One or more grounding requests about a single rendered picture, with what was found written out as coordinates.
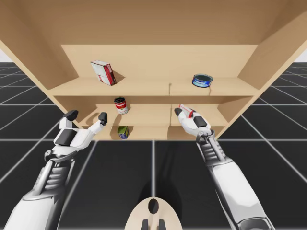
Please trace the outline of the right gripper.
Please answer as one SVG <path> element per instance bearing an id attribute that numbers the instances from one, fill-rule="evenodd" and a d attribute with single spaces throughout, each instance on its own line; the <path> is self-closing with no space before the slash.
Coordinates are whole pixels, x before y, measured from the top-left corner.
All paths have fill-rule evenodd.
<path id="1" fill-rule="evenodd" d="M 197 135 L 202 132 L 205 135 L 210 135 L 212 133 L 211 125 L 204 117 L 195 116 L 193 118 L 186 118 L 184 112 L 180 108 L 175 108 L 174 111 L 180 120 L 183 129 L 188 134 Z"/>

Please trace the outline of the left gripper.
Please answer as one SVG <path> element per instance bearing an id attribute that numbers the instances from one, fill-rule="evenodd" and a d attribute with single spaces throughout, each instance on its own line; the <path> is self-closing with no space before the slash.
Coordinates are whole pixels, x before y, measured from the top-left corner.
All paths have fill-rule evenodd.
<path id="1" fill-rule="evenodd" d="M 63 115 L 59 122 L 60 132 L 54 139 L 55 153 L 72 153 L 89 146 L 95 134 L 98 134 L 107 125 L 107 113 L 101 112 L 98 120 L 88 129 L 72 128 L 72 122 L 78 116 L 77 110 L 71 110 Z"/>

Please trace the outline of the small red and white carton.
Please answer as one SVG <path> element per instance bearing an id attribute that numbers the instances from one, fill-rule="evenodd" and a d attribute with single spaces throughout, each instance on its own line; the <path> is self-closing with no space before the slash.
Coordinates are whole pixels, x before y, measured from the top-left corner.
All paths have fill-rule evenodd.
<path id="1" fill-rule="evenodd" d="M 184 104 L 180 104 L 179 108 L 184 112 L 186 118 L 192 118 L 194 116 L 195 111 Z"/>

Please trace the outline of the red and white can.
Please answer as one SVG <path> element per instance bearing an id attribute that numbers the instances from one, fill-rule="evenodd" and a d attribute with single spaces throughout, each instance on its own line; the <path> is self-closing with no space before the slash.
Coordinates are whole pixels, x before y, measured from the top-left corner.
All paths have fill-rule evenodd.
<path id="1" fill-rule="evenodd" d="M 128 107 L 127 107 L 126 100 L 124 97 L 115 98 L 114 103 L 120 115 L 124 115 L 128 112 Z"/>

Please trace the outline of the blue flat can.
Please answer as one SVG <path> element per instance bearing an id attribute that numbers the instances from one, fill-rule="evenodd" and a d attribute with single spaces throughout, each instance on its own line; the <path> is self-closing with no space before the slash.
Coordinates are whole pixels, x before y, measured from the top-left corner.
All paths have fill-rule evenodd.
<path id="1" fill-rule="evenodd" d="M 213 77 L 207 74 L 195 74 L 192 79 L 192 84 L 200 88 L 210 87 Z"/>

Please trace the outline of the green and blue rectangular can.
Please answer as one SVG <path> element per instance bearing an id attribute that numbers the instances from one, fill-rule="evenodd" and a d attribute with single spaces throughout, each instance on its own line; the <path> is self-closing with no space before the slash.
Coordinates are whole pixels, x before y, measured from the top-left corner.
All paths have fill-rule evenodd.
<path id="1" fill-rule="evenodd" d="M 127 139 L 129 136 L 129 127 L 128 126 L 119 126 L 118 135 L 121 139 Z"/>

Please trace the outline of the pale wooden shelf unit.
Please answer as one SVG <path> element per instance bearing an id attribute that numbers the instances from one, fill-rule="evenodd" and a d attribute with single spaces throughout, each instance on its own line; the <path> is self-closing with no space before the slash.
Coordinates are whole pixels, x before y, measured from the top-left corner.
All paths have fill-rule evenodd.
<path id="1" fill-rule="evenodd" d="M 107 112 L 97 139 L 119 126 L 131 139 L 188 139 L 179 104 L 219 137 L 307 49 L 307 0 L 0 0 L 0 49 L 63 112 L 78 110 L 77 127 Z M 210 87 L 194 86 L 195 74 Z"/>

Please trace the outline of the tan robot part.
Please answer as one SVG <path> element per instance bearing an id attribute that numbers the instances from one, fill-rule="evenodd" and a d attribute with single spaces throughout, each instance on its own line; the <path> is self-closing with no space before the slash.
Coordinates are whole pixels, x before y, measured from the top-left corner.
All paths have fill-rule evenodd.
<path id="1" fill-rule="evenodd" d="M 175 210 L 163 199 L 146 198 L 132 210 L 124 230 L 183 230 Z"/>

